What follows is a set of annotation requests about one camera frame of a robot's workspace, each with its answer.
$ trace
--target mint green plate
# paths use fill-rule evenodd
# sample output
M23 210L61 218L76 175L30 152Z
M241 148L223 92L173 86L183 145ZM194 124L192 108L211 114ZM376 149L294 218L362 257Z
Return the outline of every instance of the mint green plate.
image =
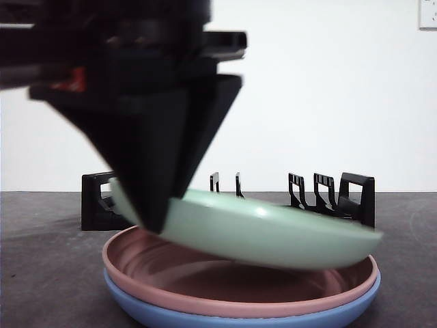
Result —
M117 210L141 225L116 178ZM209 191L171 198L160 237L209 254L295 269L348 267L366 258L382 233L357 222Z

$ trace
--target gray table surface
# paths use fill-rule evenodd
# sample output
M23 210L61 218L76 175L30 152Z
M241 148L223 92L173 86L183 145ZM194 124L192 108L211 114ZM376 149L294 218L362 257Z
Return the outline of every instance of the gray table surface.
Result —
M100 251L115 232L80 231L79 193L2 193L1 205L2 327L142 327L104 284ZM382 285L350 328L437 327L437 193L378 193L376 213Z

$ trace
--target power outlet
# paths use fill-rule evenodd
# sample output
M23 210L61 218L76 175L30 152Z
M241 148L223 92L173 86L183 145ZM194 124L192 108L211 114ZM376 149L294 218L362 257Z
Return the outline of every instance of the power outlet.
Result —
M437 0L420 0L421 29L437 29Z

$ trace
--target pink plate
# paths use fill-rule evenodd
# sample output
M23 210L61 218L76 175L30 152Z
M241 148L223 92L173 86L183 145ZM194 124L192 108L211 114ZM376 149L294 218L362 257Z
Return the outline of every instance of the pink plate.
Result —
M226 318L279 318L347 304L373 285L369 256L344 269L253 266L164 241L138 227L109 239L103 261L128 294L162 308Z

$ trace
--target dish rack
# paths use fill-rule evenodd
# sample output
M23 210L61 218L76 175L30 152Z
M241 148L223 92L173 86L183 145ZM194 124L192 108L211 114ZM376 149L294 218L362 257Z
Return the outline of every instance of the dish rack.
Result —
M132 226L121 215L114 211L114 201L110 195L101 191L101 186L114 178L114 172L97 174L85 174L82 176L82 204L81 204L81 229L83 231L107 231L124 230ZM244 199L241 191L241 175L235 175L236 197ZM362 186L359 201L353 200L349 192L349 184ZM375 179L370 176L343 173L341 175L339 193L335 197L335 181L331 176L314 173L313 185L315 204L307 202L305 194L305 180L297 174L288 174L288 191L290 194L290 206L301 210L329 215L353 221L359 221L365 226L375 228ZM328 188L328 202L319 192L319 186ZM220 192L219 173L210 175L210 191Z

